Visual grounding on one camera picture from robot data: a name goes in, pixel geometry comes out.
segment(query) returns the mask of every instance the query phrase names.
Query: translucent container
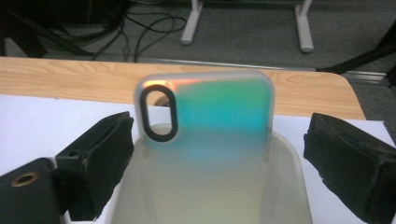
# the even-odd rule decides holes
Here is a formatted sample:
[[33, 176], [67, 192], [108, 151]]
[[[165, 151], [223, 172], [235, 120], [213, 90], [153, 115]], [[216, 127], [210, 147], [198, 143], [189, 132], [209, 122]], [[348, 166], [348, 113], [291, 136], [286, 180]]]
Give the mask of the translucent container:
[[[151, 125], [147, 100], [170, 101]], [[272, 134], [275, 90], [257, 71], [145, 77], [134, 93], [140, 139], [109, 223], [310, 223], [290, 144]]]
[[[142, 139], [139, 139], [136, 147], [142, 146]], [[134, 153], [131, 165], [127, 168], [124, 178], [120, 183], [120, 191], [116, 195], [116, 201], [111, 204], [109, 220], [107, 223], [133, 223], [133, 224], [177, 224], [177, 223], [213, 223], [213, 224], [310, 224], [312, 218], [308, 205], [304, 177], [300, 161], [295, 149], [280, 134], [273, 132], [268, 164], [266, 172], [262, 173], [264, 178], [262, 192], [253, 192], [249, 186], [240, 183], [240, 189], [230, 197], [233, 200], [240, 200], [240, 209], [230, 207], [229, 201], [218, 202], [213, 195], [230, 193], [229, 180], [224, 179], [223, 187], [211, 186], [210, 182], [204, 182], [203, 187], [196, 188], [207, 189], [211, 197], [202, 199], [200, 197], [193, 199], [197, 207], [188, 209], [181, 203], [186, 201], [189, 191], [185, 189], [185, 184], [178, 183], [176, 179], [174, 184], [179, 186], [171, 191], [167, 198], [153, 198], [147, 200], [152, 194], [149, 176], [144, 158], [144, 150], [137, 150]], [[235, 195], [245, 190], [250, 199], [257, 199], [256, 203], [252, 201], [246, 204], [246, 199]]]

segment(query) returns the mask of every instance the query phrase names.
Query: metal stand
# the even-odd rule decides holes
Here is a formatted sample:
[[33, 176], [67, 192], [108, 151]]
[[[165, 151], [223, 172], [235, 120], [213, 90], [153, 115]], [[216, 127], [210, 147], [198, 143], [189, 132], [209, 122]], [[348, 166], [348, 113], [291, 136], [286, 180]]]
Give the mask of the metal stand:
[[306, 17], [311, 4], [312, 0], [304, 0], [302, 5], [297, 5], [294, 9], [298, 36], [300, 38], [300, 49], [303, 53], [311, 53], [314, 51], [308, 18]]
[[183, 36], [181, 37], [181, 44], [190, 45], [192, 43], [203, 5], [204, 4], [202, 2], [198, 2], [198, 0], [191, 0], [192, 10], [187, 21], [186, 28], [184, 28]]

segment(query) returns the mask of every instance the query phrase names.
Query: phone case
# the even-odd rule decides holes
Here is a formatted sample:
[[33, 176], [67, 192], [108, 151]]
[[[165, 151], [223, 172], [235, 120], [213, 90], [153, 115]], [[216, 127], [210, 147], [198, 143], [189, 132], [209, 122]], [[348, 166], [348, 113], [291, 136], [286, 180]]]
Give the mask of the phone case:
[[[150, 125], [152, 91], [170, 100], [170, 124]], [[274, 92], [256, 71], [142, 79], [134, 95], [140, 138], [131, 162], [131, 175], [139, 177], [135, 188], [121, 186], [120, 196], [141, 202], [133, 223], [260, 223]]]

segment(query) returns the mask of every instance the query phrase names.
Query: white paper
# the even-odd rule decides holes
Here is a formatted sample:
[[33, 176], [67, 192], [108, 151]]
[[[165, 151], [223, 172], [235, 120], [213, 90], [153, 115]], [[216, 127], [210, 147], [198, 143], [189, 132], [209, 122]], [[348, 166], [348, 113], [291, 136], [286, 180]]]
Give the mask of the white paper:
[[[123, 111], [130, 111], [134, 117], [133, 105], [0, 95], [0, 175], [37, 158], [53, 158], [97, 121]], [[153, 123], [169, 119], [166, 108], [152, 107], [150, 112]], [[288, 139], [299, 154], [313, 222], [363, 223], [324, 186], [318, 171], [304, 159], [303, 136], [309, 121], [310, 118], [275, 116], [273, 129]], [[382, 121], [349, 122], [394, 146]], [[137, 135], [134, 123], [134, 139]], [[106, 215], [105, 209], [95, 223], [104, 223]]]

